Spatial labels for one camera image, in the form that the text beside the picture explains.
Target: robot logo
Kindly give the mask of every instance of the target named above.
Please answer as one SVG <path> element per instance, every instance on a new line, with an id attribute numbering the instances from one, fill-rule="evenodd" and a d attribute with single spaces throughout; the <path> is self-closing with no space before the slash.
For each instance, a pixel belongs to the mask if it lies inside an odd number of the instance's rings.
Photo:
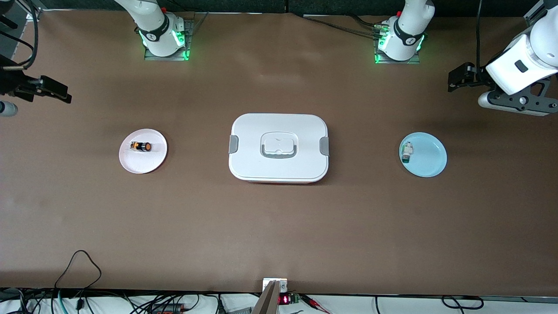
<path id="1" fill-rule="evenodd" d="M 157 40 L 157 36 L 155 36 L 152 33 L 148 33 L 147 35 L 145 35 L 147 37 L 147 39 L 149 39 L 150 41 L 156 41 Z"/>

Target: white floor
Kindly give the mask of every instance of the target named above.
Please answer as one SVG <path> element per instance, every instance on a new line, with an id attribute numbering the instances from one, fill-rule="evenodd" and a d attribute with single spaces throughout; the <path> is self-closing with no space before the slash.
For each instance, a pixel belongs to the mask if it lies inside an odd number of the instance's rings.
<path id="1" fill-rule="evenodd" d="M 372 297 L 356 296 L 311 296 L 318 301 L 331 314 L 377 314 Z M 132 307 L 130 304 L 119 297 L 94 297 L 88 298 L 93 309 L 93 314 L 130 314 Z M 145 303 L 153 297 L 131 297 L 135 304 Z M 184 296 L 180 303 L 186 307 L 194 305 L 197 296 Z M 223 304 L 227 312 L 253 307 L 257 302 L 257 297 L 250 294 L 222 294 Z M 63 299 L 68 314 L 76 314 L 75 304 L 77 298 Z M 54 299 L 54 314 L 64 314 L 57 299 Z M 463 306 L 476 306 L 480 302 L 462 301 Z M 423 298 L 400 298 L 400 297 L 380 297 L 378 305 L 381 314 L 460 314 L 459 310 L 452 310 L 445 307 L 440 299 Z M 198 305 L 188 312 L 188 314 L 215 314 L 217 300 L 213 297 L 200 296 Z M 0 303 L 0 314 L 6 314 L 19 310 L 19 300 Z M 322 314 L 321 312 L 308 307 L 304 303 L 297 303 L 287 306 L 279 306 L 280 314 L 291 314 L 298 311 L 301 314 Z M 50 299 L 41 302 L 40 310 L 35 314 L 50 314 Z M 81 314 L 91 314 L 87 306 Z M 506 301 L 485 301 L 484 307 L 480 310 L 465 310 L 467 314 L 557 314 L 558 304 L 552 303 L 533 303 L 533 302 L 506 302 Z"/>

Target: white plastic container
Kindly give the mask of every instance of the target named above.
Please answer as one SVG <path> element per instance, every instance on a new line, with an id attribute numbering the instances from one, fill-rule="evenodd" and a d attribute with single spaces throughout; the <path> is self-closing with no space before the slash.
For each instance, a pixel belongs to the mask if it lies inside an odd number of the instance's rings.
<path id="1" fill-rule="evenodd" d="M 241 180 L 311 183 L 328 166 L 328 127 L 319 117 L 247 113 L 233 123 L 229 169 Z"/>

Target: light blue plate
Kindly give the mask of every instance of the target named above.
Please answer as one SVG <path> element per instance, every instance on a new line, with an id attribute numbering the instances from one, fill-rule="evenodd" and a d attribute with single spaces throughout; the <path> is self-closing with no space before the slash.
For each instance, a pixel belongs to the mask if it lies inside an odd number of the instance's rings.
<path id="1" fill-rule="evenodd" d="M 407 164 L 401 163 L 412 174 L 429 178 L 439 175 L 446 168 L 448 154 L 436 137 L 424 132 L 407 135 L 399 145 L 399 160 L 403 157 L 403 145 L 406 142 L 413 145 L 413 153 Z"/>

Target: plate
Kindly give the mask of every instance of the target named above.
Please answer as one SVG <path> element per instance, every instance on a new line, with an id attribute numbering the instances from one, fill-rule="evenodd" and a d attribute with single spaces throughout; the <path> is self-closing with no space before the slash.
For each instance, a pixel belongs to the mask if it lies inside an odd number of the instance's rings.
<path id="1" fill-rule="evenodd" d="M 132 142 L 149 142 L 151 151 L 134 151 Z M 141 129 L 128 135 L 120 145 L 118 157 L 124 169 L 131 173 L 148 173 L 159 167 L 167 156 L 167 140 L 163 134 L 151 129 Z"/>
<path id="2" fill-rule="evenodd" d="M 413 153 L 408 163 L 401 162 L 410 173 L 423 178 L 439 175 L 448 163 L 448 154 L 442 142 L 424 132 L 407 135 L 399 145 L 399 160 L 403 157 L 406 142 L 413 145 Z"/>

